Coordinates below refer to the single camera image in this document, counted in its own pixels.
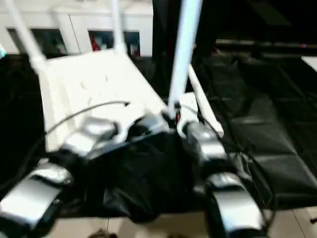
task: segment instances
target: floor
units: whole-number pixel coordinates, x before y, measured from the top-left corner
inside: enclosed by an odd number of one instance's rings
[[[150,224],[136,225],[128,219],[60,219],[47,238],[87,238],[100,228],[116,233],[119,238],[186,238],[208,237],[202,213],[164,215]],[[317,238],[307,219],[306,209],[281,211],[270,229],[271,238]]]

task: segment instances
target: white pole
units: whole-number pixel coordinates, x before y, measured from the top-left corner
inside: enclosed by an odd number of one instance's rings
[[[172,81],[168,98],[168,112],[175,118],[175,103],[184,94],[187,83],[188,65],[191,62],[193,46],[199,24],[203,0],[183,0],[177,35]]]
[[[124,42],[124,35],[122,31],[119,0],[111,0],[111,9],[114,31],[114,48],[119,52],[126,52],[127,48]]]
[[[196,75],[191,64],[189,65],[189,68],[188,68],[188,76],[189,76],[189,80],[193,86],[196,100],[197,100],[198,106],[200,108],[200,111],[202,112],[203,117],[218,132],[219,136],[223,137],[224,132],[223,132],[222,126],[217,121],[217,118],[214,115],[213,110],[211,109],[211,106],[208,102],[208,99],[204,93],[202,86],[200,85],[200,82],[199,82],[197,75]]]
[[[4,0],[6,7],[13,18],[15,23],[17,33],[19,38],[21,39],[29,57],[32,68],[35,71],[41,67],[43,63],[45,63],[45,56],[42,54],[40,48],[38,47],[34,36],[31,34],[30,30],[24,24],[24,21],[21,17],[21,14],[14,2],[14,0]]]

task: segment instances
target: white frame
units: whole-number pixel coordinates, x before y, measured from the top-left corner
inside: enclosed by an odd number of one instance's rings
[[[141,56],[152,55],[153,14],[123,14],[123,31],[140,33]],[[89,31],[113,31],[111,14],[74,13],[70,14],[80,52],[91,52]]]
[[[23,12],[24,23],[29,29],[59,29],[69,54],[80,53],[68,14],[52,12]],[[12,17],[0,13],[0,42],[7,54],[19,54],[19,49],[11,38],[8,28],[14,28]]]

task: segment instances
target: wire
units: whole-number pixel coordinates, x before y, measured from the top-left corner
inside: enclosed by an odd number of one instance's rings
[[[191,107],[189,107],[189,106],[187,106],[187,105],[180,105],[180,106],[181,106],[181,107],[185,107],[185,108],[187,108],[188,110],[190,110],[191,112],[197,114],[198,119],[199,119],[200,121],[203,121],[205,124],[207,124],[207,125],[211,128],[211,130],[215,133],[215,135],[216,135],[218,141],[219,141],[220,143],[223,143],[223,139],[220,137],[219,133],[218,133],[218,132],[216,131],[216,129],[203,117],[203,115],[202,115],[200,112],[195,111],[194,109],[192,109]],[[250,159],[252,159],[252,161],[254,162],[254,164],[257,166],[257,168],[260,170],[260,173],[261,173],[262,176],[264,177],[265,182],[266,182],[268,188],[271,190],[273,205],[276,206],[276,205],[277,205],[277,199],[276,199],[276,196],[275,196],[275,194],[274,194],[274,192],[273,192],[273,188],[272,188],[272,186],[271,186],[271,182],[269,182],[268,176],[266,176],[265,171],[262,169],[262,167],[260,166],[260,164],[258,163],[258,161],[256,161],[255,158],[254,158],[249,152],[247,152],[247,151],[245,151],[245,150],[241,150],[241,148],[239,148],[239,147],[236,146],[235,144],[231,143],[231,146],[232,146],[233,148],[235,148],[236,150],[245,153]],[[225,151],[225,154],[226,154],[227,158],[229,158],[230,160],[232,160],[232,159],[231,159],[231,156],[229,155],[229,153],[228,153],[226,150],[224,150],[224,151]],[[267,233],[267,231],[269,230],[269,228],[271,227],[271,225],[272,225],[272,223],[273,223],[273,221],[274,221],[274,219],[275,219],[276,211],[273,210],[272,215],[271,215],[271,217],[270,217],[269,219],[267,219],[267,218],[265,217],[265,214],[263,213],[263,211],[261,211],[261,213],[262,213],[262,216],[263,216],[263,218],[264,218],[264,220],[265,220],[264,231]]]
[[[0,186],[0,190],[3,190],[5,188],[7,188],[8,186],[12,185],[13,183],[17,182],[18,180],[20,180],[25,173],[26,167],[28,165],[28,163],[30,162],[31,158],[33,157],[35,151],[37,150],[37,148],[45,141],[45,137],[47,135],[49,135],[50,133],[52,133],[55,129],[57,129],[60,125],[62,125],[63,123],[65,123],[66,121],[82,114],[85,113],[87,111],[91,111],[92,109],[101,107],[101,106],[106,106],[106,105],[111,105],[111,104],[124,104],[125,106],[127,106],[129,104],[129,102],[126,101],[112,101],[112,102],[106,102],[106,103],[100,103],[100,104],[96,104],[94,106],[85,108],[83,110],[80,110],[72,115],[69,115],[67,117],[65,117],[64,119],[62,119],[59,123],[55,124],[53,127],[51,127],[47,132],[45,132],[39,139],[37,139],[37,141],[32,145],[32,147],[29,149],[29,151],[26,153],[26,156],[24,157],[24,159],[22,160],[21,166],[19,168],[19,171],[17,172],[17,174],[10,180],[8,180],[7,182],[3,183]]]

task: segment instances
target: cabinet door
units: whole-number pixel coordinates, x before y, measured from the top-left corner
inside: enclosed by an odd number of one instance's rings
[[[45,55],[75,54],[79,47],[68,14],[23,13]],[[0,14],[0,42],[8,54],[26,53],[9,14]]]
[[[111,14],[71,14],[70,19],[81,52],[113,47]],[[131,55],[152,55],[152,15],[123,14],[124,38]]]

